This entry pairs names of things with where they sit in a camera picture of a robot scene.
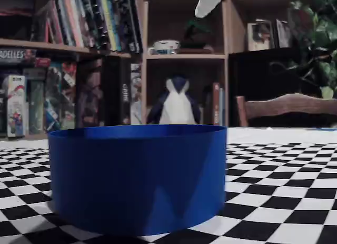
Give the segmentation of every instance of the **potted plant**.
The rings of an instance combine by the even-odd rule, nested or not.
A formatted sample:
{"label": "potted plant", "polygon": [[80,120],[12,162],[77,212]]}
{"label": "potted plant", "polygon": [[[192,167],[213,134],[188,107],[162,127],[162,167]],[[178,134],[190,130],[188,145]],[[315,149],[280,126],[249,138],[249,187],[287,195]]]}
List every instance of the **potted plant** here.
{"label": "potted plant", "polygon": [[323,98],[337,96],[337,0],[291,2],[288,18],[301,50],[301,61],[288,70],[318,85]]}

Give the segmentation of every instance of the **chair back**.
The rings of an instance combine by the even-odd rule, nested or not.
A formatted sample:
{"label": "chair back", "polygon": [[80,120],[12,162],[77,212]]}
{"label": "chair back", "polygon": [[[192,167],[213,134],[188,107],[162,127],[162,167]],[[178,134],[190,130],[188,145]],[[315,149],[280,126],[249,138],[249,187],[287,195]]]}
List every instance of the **chair back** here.
{"label": "chair back", "polygon": [[330,114],[337,116],[337,99],[320,99],[299,93],[287,94],[267,101],[245,101],[237,96],[240,126],[247,127],[248,120],[263,116],[278,116],[290,112]]}

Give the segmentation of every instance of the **blue cylinder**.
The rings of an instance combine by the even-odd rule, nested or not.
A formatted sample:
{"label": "blue cylinder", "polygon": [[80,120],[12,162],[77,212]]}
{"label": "blue cylinder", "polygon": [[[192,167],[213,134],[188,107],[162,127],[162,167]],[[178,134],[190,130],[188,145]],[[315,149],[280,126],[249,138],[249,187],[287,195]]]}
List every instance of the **blue cylinder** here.
{"label": "blue cylinder", "polygon": [[172,232],[225,203],[226,128],[106,126],[48,134],[55,209],[87,231]]}

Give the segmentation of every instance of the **penguin plush toy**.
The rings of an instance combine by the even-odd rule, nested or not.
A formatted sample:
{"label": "penguin plush toy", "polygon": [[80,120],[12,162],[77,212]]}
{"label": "penguin plush toy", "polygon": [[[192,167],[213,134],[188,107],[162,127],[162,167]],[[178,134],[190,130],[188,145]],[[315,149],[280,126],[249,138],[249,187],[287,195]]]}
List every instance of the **penguin plush toy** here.
{"label": "penguin plush toy", "polygon": [[166,81],[166,92],[147,116],[147,124],[200,124],[198,104],[186,93],[190,83],[181,76]]}

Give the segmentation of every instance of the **black and white checkered floor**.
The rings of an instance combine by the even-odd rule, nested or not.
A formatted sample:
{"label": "black and white checkered floor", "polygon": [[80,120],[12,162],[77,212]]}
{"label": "black and white checkered floor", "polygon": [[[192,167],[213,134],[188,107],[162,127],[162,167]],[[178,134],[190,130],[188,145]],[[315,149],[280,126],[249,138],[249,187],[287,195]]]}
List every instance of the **black and white checkered floor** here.
{"label": "black and white checkered floor", "polygon": [[230,144],[226,199],[211,220],[159,236],[85,232],[53,212],[48,150],[0,150],[0,244],[337,242],[337,144]]}

